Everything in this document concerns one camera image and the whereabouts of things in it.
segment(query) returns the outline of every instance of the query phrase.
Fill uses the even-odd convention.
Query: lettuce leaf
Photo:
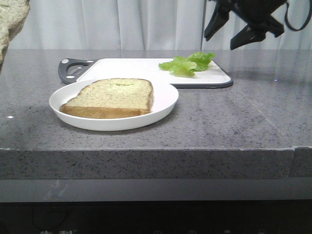
[[[207,70],[214,56],[214,53],[197,52],[187,58],[176,56],[172,61],[160,63],[158,66],[176,76],[194,76],[194,72]]]

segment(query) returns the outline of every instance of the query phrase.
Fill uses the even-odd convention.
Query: gray granite countertop
[[[57,118],[63,58],[172,58],[195,51],[9,50],[0,74],[1,179],[312,176],[312,51],[214,51],[234,80],[179,89],[142,128],[95,132]]]

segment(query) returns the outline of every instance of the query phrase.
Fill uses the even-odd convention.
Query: curtain fold
[[[308,0],[289,0],[289,20],[300,27]],[[203,38],[215,2],[208,0],[30,0],[23,30],[12,49],[229,50],[230,40],[246,23],[230,13],[210,41]],[[286,6],[273,16],[284,24]],[[312,49],[312,22],[239,49]]]

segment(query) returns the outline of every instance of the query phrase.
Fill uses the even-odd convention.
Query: white cutting board
[[[223,88],[233,80],[213,61],[203,72],[191,77],[178,77],[159,68],[158,64],[172,58],[103,58],[98,60],[77,81],[97,78],[148,78],[167,82],[176,88]]]

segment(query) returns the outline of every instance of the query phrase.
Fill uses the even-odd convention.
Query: bread slice
[[[63,113],[85,118],[125,118],[151,112],[153,86],[145,79],[102,79],[84,87],[60,106]]]
[[[22,30],[29,0],[0,0],[0,72],[10,41]]]

